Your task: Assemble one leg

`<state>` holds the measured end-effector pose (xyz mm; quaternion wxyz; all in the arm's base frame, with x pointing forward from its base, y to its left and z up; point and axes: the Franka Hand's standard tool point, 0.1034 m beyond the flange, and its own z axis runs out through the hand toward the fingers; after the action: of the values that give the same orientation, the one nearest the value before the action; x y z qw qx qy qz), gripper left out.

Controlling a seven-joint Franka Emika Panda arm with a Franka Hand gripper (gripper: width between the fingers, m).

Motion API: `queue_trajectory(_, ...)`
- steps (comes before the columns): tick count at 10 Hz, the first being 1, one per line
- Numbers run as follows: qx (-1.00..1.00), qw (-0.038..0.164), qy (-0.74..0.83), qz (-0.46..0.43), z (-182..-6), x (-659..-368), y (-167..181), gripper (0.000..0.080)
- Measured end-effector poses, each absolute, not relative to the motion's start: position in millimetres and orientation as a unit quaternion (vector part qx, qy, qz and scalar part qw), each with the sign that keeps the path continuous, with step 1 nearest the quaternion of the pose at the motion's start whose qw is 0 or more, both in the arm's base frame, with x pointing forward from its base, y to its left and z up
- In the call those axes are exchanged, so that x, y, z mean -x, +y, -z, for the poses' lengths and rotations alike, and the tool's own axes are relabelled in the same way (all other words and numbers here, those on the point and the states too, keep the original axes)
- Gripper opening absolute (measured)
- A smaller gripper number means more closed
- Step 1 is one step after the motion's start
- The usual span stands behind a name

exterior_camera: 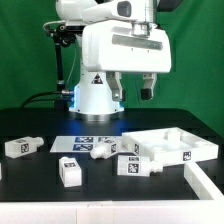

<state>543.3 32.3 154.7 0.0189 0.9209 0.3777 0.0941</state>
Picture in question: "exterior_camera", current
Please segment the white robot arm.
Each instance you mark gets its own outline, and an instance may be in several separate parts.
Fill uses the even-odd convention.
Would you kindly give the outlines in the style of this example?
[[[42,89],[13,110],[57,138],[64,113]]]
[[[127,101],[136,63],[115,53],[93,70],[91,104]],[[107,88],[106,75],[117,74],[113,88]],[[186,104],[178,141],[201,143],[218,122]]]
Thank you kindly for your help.
[[[156,14],[184,0],[56,0],[64,31],[78,41],[80,81],[69,110],[89,120],[124,111],[123,74],[141,74],[141,97],[153,97],[157,76],[171,69],[170,42]]]

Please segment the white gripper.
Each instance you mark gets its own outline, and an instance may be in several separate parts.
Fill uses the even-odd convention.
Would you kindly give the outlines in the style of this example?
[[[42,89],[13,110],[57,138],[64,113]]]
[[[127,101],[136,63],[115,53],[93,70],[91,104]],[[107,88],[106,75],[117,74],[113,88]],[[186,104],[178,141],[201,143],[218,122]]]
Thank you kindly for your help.
[[[107,72],[106,80],[112,91],[112,100],[125,101],[121,85],[123,73],[150,73],[143,75],[141,99],[154,96],[156,73],[171,69],[171,52],[164,30],[153,29],[148,37],[133,36],[129,23],[96,23],[83,30],[82,59],[88,71]]]

